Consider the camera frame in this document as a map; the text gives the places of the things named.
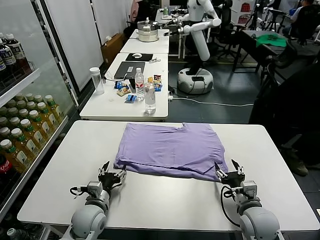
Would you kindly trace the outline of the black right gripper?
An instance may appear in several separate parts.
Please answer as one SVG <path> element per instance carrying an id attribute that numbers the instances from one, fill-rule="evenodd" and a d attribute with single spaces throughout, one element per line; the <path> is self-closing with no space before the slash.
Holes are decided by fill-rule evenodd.
<path id="1" fill-rule="evenodd" d="M 244 167 L 239 165 L 239 163 L 233 159 L 231 160 L 231 162 L 236 171 L 225 173 L 220 169 L 219 165 L 215 162 L 214 163 L 215 173 L 223 185 L 228 185 L 230 188 L 237 188 L 237 187 L 240 187 L 241 182 L 245 180 Z"/>

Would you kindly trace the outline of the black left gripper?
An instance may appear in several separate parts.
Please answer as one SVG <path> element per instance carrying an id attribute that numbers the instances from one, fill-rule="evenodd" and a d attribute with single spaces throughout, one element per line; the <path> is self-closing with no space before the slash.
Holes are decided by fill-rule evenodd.
<path id="1" fill-rule="evenodd" d="M 110 161 L 107 161 L 98 169 L 98 180 L 102 183 L 102 189 L 110 193 L 114 188 L 122 185 L 122 179 L 125 178 L 127 171 L 126 165 L 123 165 L 120 172 L 108 172 Z"/>

